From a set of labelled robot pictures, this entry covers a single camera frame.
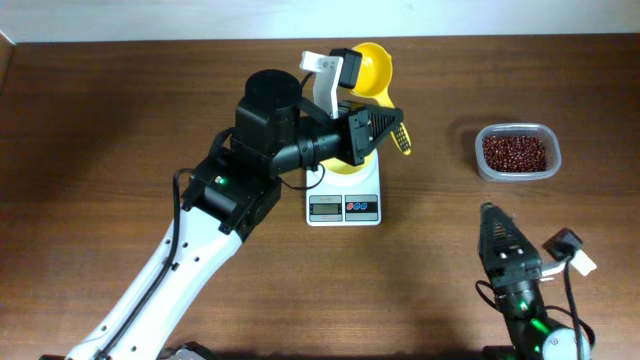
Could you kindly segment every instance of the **yellow scoop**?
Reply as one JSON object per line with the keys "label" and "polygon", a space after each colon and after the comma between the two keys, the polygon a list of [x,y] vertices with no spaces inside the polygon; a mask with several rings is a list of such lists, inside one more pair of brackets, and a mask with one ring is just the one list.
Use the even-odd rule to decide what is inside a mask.
{"label": "yellow scoop", "polygon": [[[380,106],[395,107],[389,97],[389,83],[393,75],[391,55],[376,43],[362,43],[356,45],[353,50],[362,54],[362,64],[356,87],[351,93],[358,97],[374,99]],[[391,136],[400,151],[405,155],[411,154],[411,140],[404,123],[395,128]]]}

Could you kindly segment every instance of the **transparent plastic container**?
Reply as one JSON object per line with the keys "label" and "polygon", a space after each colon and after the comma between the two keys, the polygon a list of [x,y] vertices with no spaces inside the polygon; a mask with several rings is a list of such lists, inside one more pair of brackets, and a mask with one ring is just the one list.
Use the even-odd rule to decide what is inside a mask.
{"label": "transparent plastic container", "polygon": [[[547,170],[530,173],[512,173],[493,170],[487,165],[482,150],[482,139],[487,136],[530,136],[542,141],[547,157]],[[549,178],[560,169],[562,155],[556,134],[548,127],[540,124],[496,124],[482,129],[476,137],[476,159],[478,160],[478,173],[480,177],[488,181],[530,181]]]}

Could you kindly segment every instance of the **container of beans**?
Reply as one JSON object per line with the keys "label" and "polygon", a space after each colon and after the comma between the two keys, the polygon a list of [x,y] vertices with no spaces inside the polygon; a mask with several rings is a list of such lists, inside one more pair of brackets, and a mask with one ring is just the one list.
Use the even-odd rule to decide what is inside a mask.
{"label": "container of beans", "polygon": [[480,177],[489,181],[529,181],[553,176],[562,164],[556,135],[540,124],[496,124],[476,137]]}

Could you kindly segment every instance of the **scale button panel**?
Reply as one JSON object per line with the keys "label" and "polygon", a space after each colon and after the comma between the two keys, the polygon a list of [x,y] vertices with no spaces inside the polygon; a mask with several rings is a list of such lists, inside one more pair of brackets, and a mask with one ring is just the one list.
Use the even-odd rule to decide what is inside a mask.
{"label": "scale button panel", "polygon": [[345,195],[346,221],[378,221],[378,195]]}
{"label": "scale button panel", "polygon": [[342,195],[310,196],[309,221],[342,221]]}

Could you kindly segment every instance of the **red beans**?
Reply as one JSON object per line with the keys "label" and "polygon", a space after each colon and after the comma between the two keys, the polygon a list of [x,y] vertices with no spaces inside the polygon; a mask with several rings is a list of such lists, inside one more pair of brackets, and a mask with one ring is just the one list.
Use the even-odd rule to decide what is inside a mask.
{"label": "red beans", "polygon": [[482,139],[484,159],[500,172],[537,172],[547,170],[542,141],[530,136],[487,136]]}

